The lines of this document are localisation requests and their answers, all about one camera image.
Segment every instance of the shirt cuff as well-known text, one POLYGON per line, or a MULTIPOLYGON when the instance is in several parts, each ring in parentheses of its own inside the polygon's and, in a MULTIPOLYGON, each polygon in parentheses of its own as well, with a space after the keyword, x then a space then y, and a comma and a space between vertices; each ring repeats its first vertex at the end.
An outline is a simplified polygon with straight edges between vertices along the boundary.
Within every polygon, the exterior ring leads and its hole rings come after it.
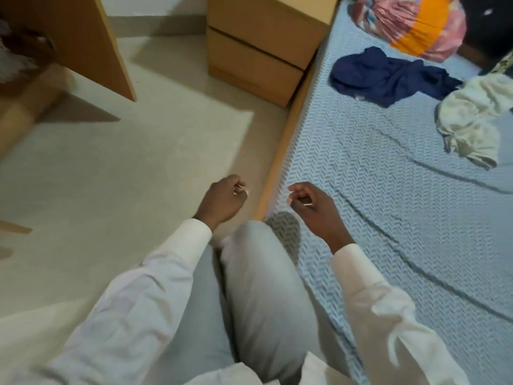
POLYGON ((331 267, 337 276, 345 298, 367 289, 385 278, 357 244, 349 244, 331 258, 331 267))
POLYGON ((194 270, 210 239, 212 231, 205 223, 197 219, 188 219, 150 255, 173 253, 194 270))

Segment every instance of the floor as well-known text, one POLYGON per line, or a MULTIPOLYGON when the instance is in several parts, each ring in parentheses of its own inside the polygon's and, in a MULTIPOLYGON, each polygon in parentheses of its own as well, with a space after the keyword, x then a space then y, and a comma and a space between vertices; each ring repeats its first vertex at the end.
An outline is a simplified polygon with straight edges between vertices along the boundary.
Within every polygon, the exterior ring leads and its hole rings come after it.
POLYGON ((217 236, 251 217, 287 111, 206 72, 204 36, 123 38, 132 103, 77 76, 0 162, 0 383, 48 359, 108 282, 196 211, 211 182, 250 196, 217 236))

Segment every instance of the white sleeve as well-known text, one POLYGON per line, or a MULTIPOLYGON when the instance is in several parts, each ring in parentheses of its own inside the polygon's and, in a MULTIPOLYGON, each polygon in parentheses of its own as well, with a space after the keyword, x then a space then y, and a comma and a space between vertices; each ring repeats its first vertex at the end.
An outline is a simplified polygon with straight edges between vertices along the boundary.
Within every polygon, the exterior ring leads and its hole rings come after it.
POLYGON ((356 348, 373 385, 468 385, 435 331, 415 320, 415 304, 391 286, 355 244, 332 259, 356 348))
POLYGON ((202 222, 183 222, 139 267, 111 282, 59 356, 13 384, 140 383, 176 333, 211 236, 202 222))

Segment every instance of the bed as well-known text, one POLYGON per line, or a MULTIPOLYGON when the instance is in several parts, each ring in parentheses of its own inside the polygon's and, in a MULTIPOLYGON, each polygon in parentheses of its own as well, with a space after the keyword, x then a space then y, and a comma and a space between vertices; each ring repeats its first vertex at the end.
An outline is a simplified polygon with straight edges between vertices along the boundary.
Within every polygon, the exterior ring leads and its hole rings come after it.
MULTIPOLYGON (((513 378, 513 115, 495 121, 500 164, 484 170, 447 154, 434 123, 438 101, 417 93, 388 109, 333 90, 341 56, 375 45, 413 59, 357 28, 342 1, 329 38, 294 100, 254 216, 297 262, 339 336, 351 376, 368 383, 327 246, 286 205, 287 186, 311 181, 335 200, 350 233, 417 318, 435 329, 471 383, 513 378)), ((442 66, 465 80, 480 71, 455 55, 442 66)))

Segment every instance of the leg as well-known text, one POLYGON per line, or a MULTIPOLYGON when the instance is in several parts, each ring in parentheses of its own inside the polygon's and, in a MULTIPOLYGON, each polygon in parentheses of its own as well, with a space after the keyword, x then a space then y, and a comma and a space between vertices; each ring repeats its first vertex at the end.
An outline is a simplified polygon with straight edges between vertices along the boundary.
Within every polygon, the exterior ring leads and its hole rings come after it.
POLYGON ((297 384, 310 351, 347 374, 327 317, 266 224, 250 221, 222 243, 226 298, 241 362, 262 382, 297 384))
POLYGON ((221 288, 219 259, 205 249, 176 335, 148 373, 146 385, 183 385, 236 362, 232 325, 221 288))

